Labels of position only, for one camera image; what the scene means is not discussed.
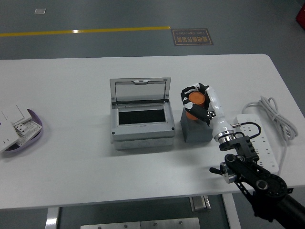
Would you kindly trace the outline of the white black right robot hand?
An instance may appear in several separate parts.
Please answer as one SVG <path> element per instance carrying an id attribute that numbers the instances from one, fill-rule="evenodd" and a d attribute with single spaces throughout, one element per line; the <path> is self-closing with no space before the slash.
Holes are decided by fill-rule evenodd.
<path id="1" fill-rule="evenodd" d="M 192 93 L 201 93 L 204 96 L 204 105 L 191 101 Z M 181 92 L 181 101 L 186 112 L 212 128 L 212 136 L 220 144 L 235 139 L 234 130 L 226 121 L 219 98 L 211 86 L 197 83 L 186 87 Z"/>

